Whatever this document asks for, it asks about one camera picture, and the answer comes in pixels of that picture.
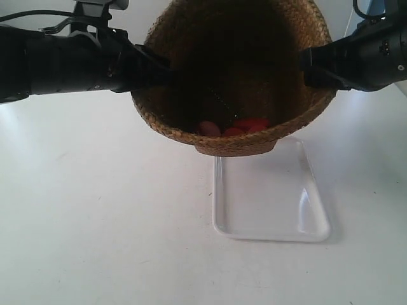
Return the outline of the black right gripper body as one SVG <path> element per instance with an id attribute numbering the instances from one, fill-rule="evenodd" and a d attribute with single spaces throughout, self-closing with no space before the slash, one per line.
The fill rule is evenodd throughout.
<path id="1" fill-rule="evenodd" d="M 406 79 L 406 12 L 369 16 L 349 36 L 333 43 L 337 90 L 374 92 Z"/>

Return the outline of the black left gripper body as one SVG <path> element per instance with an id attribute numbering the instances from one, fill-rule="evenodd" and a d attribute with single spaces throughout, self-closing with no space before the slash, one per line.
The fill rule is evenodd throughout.
<path id="1" fill-rule="evenodd" d="M 24 30 L 33 95 L 130 90 L 125 72 L 131 43 L 124 30 L 74 31 L 69 36 Z"/>

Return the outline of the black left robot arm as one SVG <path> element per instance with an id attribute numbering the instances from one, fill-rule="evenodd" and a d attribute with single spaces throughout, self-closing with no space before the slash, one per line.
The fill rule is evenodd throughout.
<path id="1" fill-rule="evenodd" d="M 174 78 L 166 58 L 132 44 L 124 30 L 76 30 L 68 36 L 1 27 L 1 103 L 31 95 L 167 85 Z"/>

